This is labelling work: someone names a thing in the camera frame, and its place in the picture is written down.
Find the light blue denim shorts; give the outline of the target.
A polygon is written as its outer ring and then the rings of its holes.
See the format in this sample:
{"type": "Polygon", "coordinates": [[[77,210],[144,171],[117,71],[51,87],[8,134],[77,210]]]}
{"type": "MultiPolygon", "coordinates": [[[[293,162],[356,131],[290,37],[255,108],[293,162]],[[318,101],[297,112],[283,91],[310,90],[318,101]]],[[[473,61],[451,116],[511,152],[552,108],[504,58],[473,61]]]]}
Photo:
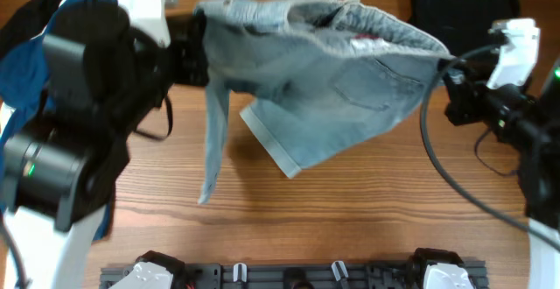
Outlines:
{"type": "Polygon", "coordinates": [[[360,0],[203,0],[206,173],[217,186],[229,97],[288,177],[390,131],[421,103],[441,60],[437,38],[360,0]]]}

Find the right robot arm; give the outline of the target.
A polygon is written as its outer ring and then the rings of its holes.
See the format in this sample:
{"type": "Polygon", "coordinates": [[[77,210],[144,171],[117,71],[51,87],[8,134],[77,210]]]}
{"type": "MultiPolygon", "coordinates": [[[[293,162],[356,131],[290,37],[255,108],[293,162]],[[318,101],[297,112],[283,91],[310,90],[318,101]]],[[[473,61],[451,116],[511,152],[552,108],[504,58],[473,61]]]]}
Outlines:
{"type": "Polygon", "coordinates": [[[489,68],[466,56],[443,61],[432,82],[443,82],[450,102],[445,110],[456,125],[484,123],[489,132],[519,154],[514,171],[525,199],[528,220],[519,222],[468,193],[441,165],[429,139],[427,112],[431,94],[421,107],[423,145],[442,178],[462,197],[496,219],[528,234],[531,288],[559,286],[559,78],[551,75],[540,97],[524,85],[533,63],[500,60],[489,68]]]}

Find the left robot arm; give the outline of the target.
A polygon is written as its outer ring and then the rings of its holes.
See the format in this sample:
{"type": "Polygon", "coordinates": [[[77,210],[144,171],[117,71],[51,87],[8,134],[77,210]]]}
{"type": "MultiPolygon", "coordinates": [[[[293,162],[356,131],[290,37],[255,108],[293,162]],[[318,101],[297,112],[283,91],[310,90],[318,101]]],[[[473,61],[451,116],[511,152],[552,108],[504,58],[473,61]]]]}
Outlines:
{"type": "Polygon", "coordinates": [[[71,4],[59,12],[42,44],[50,79],[41,106],[4,148],[7,286],[81,284],[130,161],[128,137],[153,109],[171,107],[172,85],[208,82],[206,25],[200,13],[164,19],[173,36],[160,45],[118,4],[71,4]]]}

